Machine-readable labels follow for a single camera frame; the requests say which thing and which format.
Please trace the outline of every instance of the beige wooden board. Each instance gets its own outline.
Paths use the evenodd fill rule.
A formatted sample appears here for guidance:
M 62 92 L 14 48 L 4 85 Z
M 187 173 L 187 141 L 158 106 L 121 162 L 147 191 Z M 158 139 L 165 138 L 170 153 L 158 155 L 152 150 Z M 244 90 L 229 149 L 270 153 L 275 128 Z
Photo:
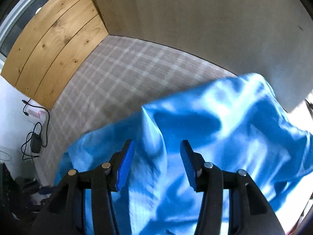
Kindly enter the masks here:
M 90 20 L 65 46 L 43 78 L 34 100 L 52 109 L 77 68 L 108 35 L 100 15 Z
M 80 0 L 66 11 L 31 53 L 16 88 L 32 98 L 54 59 L 72 37 L 97 14 L 93 0 Z
M 1 72 L 12 86 L 30 54 L 45 35 L 48 29 L 79 0 L 49 0 L 42 9 L 29 21 L 18 39 L 15 41 Z
M 235 74 L 257 72 L 292 110 L 313 86 L 313 22 L 299 0 L 97 0 L 109 34 L 152 41 Z

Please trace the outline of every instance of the silver bolt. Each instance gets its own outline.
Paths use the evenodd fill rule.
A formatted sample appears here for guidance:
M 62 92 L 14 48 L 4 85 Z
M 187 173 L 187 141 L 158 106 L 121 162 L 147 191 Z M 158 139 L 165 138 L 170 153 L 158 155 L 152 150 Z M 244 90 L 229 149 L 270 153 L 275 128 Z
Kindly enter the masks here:
M 103 163 L 103 164 L 101 164 L 101 167 L 103 169 L 109 169 L 111 167 L 111 164 L 110 163 Z
M 76 170 L 75 169 L 70 169 L 68 171 L 68 175 L 70 175 L 70 176 L 74 176 L 75 174 L 76 174 Z
M 211 163 L 211 162 L 205 162 L 204 163 L 204 167 L 206 167 L 206 168 L 208 168 L 208 169 L 212 169 L 213 168 L 213 163 Z
M 244 169 L 240 169 L 240 170 L 238 170 L 238 174 L 239 174 L 240 176 L 246 176 L 246 175 L 247 175 L 247 172 L 246 172 Z

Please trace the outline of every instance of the checkered bed sheet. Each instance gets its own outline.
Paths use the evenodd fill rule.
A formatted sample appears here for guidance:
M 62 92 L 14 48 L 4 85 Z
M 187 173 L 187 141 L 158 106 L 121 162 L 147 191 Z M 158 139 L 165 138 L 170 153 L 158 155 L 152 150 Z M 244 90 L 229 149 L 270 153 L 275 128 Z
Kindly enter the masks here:
M 49 184 L 68 146 L 141 105 L 209 80 L 234 76 L 174 48 L 109 35 L 82 63 L 51 110 L 49 143 L 35 165 Z

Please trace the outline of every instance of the shiny blue fabric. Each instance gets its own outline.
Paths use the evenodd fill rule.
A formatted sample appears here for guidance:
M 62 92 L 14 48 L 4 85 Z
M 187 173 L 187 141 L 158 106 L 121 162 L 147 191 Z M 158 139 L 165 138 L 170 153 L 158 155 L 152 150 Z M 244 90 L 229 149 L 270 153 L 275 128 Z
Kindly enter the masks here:
M 188 139 L 195 152 L 220 169 L 245 169 L 275 211 L 313 170 L 312 135 L 291 125 L 265 79 L 252 73 L 223 78 L 150 102 L 141 112 L 83 135 L 64 153 L 55 182 L 74 167 L 94 169 L 120 151 L 126 139 L 135 154 L 126 185 L 113 194 L 125 234 L 193 234 L 202 193 L 189 186 L 179 154 Z M 90 191 L 86 232 L 93 234 Z M 228 222 L 224 193 L 223 227 Z

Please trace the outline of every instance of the power adapter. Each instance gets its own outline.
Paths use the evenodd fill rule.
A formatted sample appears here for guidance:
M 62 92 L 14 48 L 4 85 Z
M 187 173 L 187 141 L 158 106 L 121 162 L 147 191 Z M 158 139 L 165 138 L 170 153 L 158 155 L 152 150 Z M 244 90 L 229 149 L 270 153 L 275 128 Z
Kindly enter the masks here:
M 41 136 L 33 133 L 30 138 L 30 150 L 35 154 L 39 154 L 41 145 L 42 145 Z

